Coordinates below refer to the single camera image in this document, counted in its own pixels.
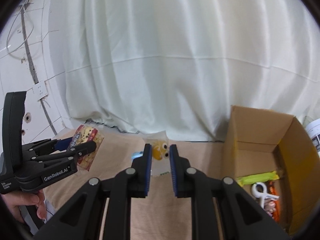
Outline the person's left hand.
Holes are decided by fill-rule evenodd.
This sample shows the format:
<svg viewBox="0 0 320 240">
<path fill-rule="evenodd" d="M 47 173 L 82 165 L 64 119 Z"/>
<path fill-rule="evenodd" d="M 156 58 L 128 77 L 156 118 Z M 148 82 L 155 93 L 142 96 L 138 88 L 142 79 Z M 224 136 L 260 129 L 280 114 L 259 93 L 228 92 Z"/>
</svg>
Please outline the person's left hand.
<svg viewBox="0 0 320 240">
<path fill-rule="evenodd" d="M 37 216 L 41 220 L 44 220 L 47 217 L 46 205 L 44 203 L 45 196 L 43 190 L 37 191 L 36 193 L 13 191 L 7 194 L 1 194 L 1 198 L 13 217 L 21 223 L 24 223 L 24 219 L 20 212 L 20 206 L 36 206 Z"/>
</svg>

